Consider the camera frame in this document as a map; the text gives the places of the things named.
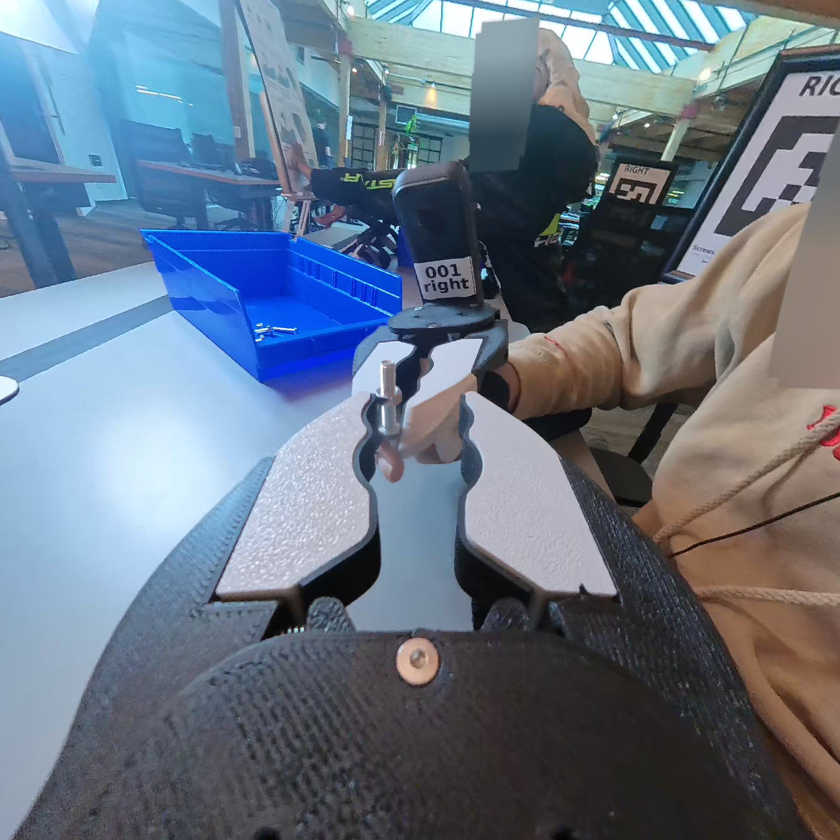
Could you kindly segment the person's right forearm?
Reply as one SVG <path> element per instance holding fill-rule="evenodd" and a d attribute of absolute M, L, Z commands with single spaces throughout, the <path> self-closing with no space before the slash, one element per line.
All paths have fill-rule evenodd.
<path fill-rule="evenodd" d="M 770 213 L 724 245 L 699 275 L 628 292 L 514 343 L 520 419 L 585 408 L 697 405 L 775 333 L 809 203 Z"/>

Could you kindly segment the black white marker sign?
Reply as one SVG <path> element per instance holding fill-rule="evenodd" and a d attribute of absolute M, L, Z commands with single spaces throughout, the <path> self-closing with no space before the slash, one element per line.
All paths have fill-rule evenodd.
<path fill-rule="evenodd" d="M 644 161 L 638 156 L 619 154 L 606 177 L 599 204 L 623 201 L 661 207 L 677 170 L 677 163 L 672 161 Z"/>

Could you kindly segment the black framed sign board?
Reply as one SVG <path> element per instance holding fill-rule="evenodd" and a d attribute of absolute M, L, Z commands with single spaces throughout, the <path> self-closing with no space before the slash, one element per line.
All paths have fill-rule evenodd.
<path fill-rule="evenodd" d="M 669 258 L 663 282 L 696 276 L 747 226 L 813 199 L 838 132 L 838 71 L 838 44 L 777 55 Z"/>

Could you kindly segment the person's torso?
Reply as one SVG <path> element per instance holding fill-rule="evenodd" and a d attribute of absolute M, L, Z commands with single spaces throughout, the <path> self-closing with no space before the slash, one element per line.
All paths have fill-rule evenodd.
<path fill-rule="evenodd" d="M 738 486 L 837 412 L 838 392 L 729 378 L 675 436 L 635 517 L 653 536 L 729 494 L 660 545 L 701 595 L 817 838 L 838 838 L 838 601 L 805 598 L 838 595 L 838 432 Z"/>

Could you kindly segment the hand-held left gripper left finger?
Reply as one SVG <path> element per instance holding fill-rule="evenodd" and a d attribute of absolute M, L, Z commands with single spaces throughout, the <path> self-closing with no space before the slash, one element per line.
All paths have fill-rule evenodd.
<path fill-rule="evenodd" d="M 217 583 L 220 602 L 275 602 L 301 620 L 320 597 L 349 606 L 382 567 L 376 398 L 350 396 L 276 453 Z"/>

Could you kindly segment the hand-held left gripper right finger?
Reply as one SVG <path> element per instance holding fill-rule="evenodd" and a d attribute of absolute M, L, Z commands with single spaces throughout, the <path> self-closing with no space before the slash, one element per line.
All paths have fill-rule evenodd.
<path fill-rule="evenodd" d="M 475 613 L 513 597 L 540 621 L 566 596 L 617 597 L 561 457 L 476 392 L 460 399 L 457 582 Z"/>

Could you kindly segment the blue plastic bin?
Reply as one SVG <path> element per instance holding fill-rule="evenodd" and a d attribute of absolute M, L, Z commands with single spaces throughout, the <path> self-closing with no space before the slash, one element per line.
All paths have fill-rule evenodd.
<path fill-rule="evenodd" d="M 141 229 L 172 308 L 245 371 L 268 382 L 353 358 L 403 309 L 403 281 L 284 233 Z M 297 335 L 255 341 L 264 323 Z"/>

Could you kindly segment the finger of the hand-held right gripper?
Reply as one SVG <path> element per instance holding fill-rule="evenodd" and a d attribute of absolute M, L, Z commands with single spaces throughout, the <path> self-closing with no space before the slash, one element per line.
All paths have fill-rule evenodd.
<path fill-rule="evenodd" d="M 403 413 L 403 458 L 419 463 L 453 463 L 460 458 L 461 396 L 478 389 L 473 368 L 482 344 L 482 339 L 458 339 L 431 350 L 430 368 Z"/>
<path fill-rule="evenodd" d="M 400 340 L 382 340 L 372 343 L 365 340 L 353 357 L 353 376 L 350 396 L 372 395 L 382 383 L 382 363 L 390 361 L 395 366 L 395 384 L 405 401 L 417 390 L 421 376 L 421 360 L 417 347 Z"/>

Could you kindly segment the wooden poster stand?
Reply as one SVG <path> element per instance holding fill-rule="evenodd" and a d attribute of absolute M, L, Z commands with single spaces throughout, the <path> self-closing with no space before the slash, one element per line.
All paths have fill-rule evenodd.
<path fill-rule="evenodd" d="M 264 88 L 267 131 L 279 159 L 276 171 L 287 202 L 284 226 L 286 230 L 290 229 L 292 208 L 298 206 L 296 233 L 303 234 L 307 230 L 314 195 L 305 174 L 291 170 L 289 162 L 294 161 L 295 150 L 300 151 L 310 170 L 317 169 L 319 161 L 295 57 L 287 42 L 280 11 L 274 3 L 240 1 L 238 10 Z"/>

